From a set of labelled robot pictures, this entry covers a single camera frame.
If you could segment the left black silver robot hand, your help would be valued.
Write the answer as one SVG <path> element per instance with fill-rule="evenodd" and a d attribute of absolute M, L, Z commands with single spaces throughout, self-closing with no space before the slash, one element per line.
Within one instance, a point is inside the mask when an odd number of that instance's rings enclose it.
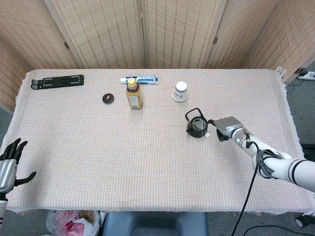
<path fill-rule="evenodd" d="M 16 173 L 22 156 L 24 147 L 28 141 L 21 143 L 18 138 L 9 144 L 4 153 L 0 155 L 0 196 L 4 197 L 14 187 L 29 183 L 36 176 L 36 172 L 32 172 L 27 178 L 17 179 Z"/>

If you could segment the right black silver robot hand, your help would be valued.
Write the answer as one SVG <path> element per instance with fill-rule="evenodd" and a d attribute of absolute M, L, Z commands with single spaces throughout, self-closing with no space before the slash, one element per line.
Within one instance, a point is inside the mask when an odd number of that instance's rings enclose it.
<path fill-rule="evenodd" d="M 235 117 L 220 118 L 218 120 L 210 119 L 207 123 L 217 129 L 217 137 L 220 142 L 231 139 L 233 132 L 243 127 L 243 124 Z"/>

